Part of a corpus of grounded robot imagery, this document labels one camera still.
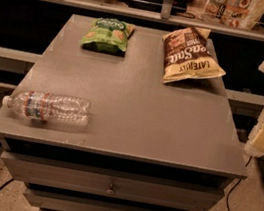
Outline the metal drawer knob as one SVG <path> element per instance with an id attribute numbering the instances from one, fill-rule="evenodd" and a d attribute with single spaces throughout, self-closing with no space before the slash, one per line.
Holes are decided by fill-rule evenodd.
<path id="1" fill-rule="evenodd" d="M 106 189 L 106 194 L 107 195 L 115 195 L 116 191 L 114 190 L 115 186 L 114 184 L 110 184 L 110 186 L 108 187 L 108 189 Z"/>

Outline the grey drawer cabinet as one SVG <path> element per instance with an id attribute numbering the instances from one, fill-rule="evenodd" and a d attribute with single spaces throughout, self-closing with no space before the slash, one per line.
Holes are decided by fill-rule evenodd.
<path id="1" fill-rule="evenodd" d="M 86 98 L 90 121 L 42 123 L 1 108 L 7 169 L 38 211 L 207 211 L 246 175 L 223 81 L 164 84 L 156 29 L 135 29 L 120 57 L 85 51 L 91 24 L 69 18 L 19 87 Z"/>

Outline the clear plastic water bottle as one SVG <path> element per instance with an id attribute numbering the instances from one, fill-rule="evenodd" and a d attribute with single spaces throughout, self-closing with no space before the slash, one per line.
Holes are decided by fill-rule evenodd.
<path id="1" fill-rule="evenodd" d="M 2 105 L 22 117 L 78 126 L 88 124 L 91 110 L 91 102 L 81 97 L 30 90 L 3 97 Z"/>

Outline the green rice chip bag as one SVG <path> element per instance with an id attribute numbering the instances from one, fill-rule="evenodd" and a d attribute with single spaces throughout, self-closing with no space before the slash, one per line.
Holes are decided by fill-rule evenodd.
<path id="1" fill-rule="evenodd" d="M 111 18 L 94 19 L 91 29 L 80 40 L 81 48 L 96 52 L 108 52 L 113 55 L 127 50 L 128 39 L 135 26 Z"/>

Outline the brown sea salt chip bag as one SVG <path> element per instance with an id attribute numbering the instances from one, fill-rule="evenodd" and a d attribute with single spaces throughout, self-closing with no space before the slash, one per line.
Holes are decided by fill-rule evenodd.
<path id="1" fill-rule="evenodd" d="M 162 36 L 164 83 L 184 79 L 212 79 L 226 74 L 206 47 L 209 35 L 208 29 L 187 27 Z"/>

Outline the printed snack bag background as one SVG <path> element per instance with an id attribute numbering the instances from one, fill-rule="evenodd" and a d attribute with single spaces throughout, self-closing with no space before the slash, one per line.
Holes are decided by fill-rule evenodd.
<path id="1" fill-rule="evenodd" d="M 199 16 L 208 23 L 250 30 L 264 15 L 264 0 L 205 0 Z"/>

